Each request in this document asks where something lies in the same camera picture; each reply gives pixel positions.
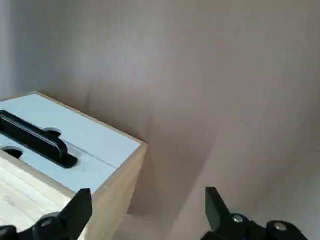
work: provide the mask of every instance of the wooden side panel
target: wooden side panel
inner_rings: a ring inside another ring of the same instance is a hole
[[[86,240],[110,240],[127,213],[147,145],[143,144],[93,196]]]
[[[71,198],[17,167],[13,162],[18,161],[0,152],[0,225],[21,231],[43,215],[61,211]]]

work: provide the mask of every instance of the black clamp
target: black clamp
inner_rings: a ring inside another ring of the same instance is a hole
[[[40,218],[17,232],[13,225],[0,226],[0,240],[77,240],[92,215],[89,188],[80,189],[61,212]]]
[[[201,240],[307,240],[289,222],[273,220],[264,228],[242,214],[230,213],[215,187],[205,188],[205,213],[212,231]]]
[[[0,134],[22,144],[63,168],[71,168],[78,161],[76,157],[68,153],[66,144],[57,136],[5,110],[0,110]]]

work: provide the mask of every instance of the metal screw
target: metal screw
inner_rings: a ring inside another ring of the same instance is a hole
[[[51,219],[44,220],[44,221],[41,223],[41,227],[50,225],[51,223],[52,223],[52,220],[51,220]]]
[[[276,222],[276,223],[274,224],[274,226],[275,226],[275,228],[276,228],[277,230],[279,230],[279,231],[285,231],[285,230],[287,230],[286,225],[284,225],[282,222]]]
[[[240,215],[233,215],[232,216],[233,221],[235,221],[236,223],[242,223],[244,221],[244,219],[242,218],[242,216]]]

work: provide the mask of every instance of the wooden box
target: wooden box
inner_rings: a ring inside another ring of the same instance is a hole
[[[0,110],[60,133],[78,159],[63,168],[0,134],[0,225],[27,229],[90,188],[93,214],[79,239],[111,239],[127,212],[147,144],[38,92],[3,100]]]

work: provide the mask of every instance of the white surface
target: white surface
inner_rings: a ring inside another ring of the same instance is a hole
[[[65,169],[28,148],[0,135],[0,148],[19,147],[23,162],[72,191],[90,188],[92,192],[139,147],[136,142],[38,94],[0,102],[0,109],[41,128],[61,132],[68,152],[78,158],[76,166]]]
[[[91,192],[95,192],[116,170],[116,168],[94,158],[90,154],[81,152],[79,149],[69,145],[68,152],[77,157],[78,162],[72,168],[63,168],[0,134],[0,148],[10,146],[18,147],[22,150],[23,154],[19,158],[21,161],[74,192],[81,188],[90,188]]]
[[[56,128],[60,139],[88,152],[98,159],[119,167],[139,146],[110,128],[75,113],[38,94],[13,98],[0,103],[6,110],[38,128]]]

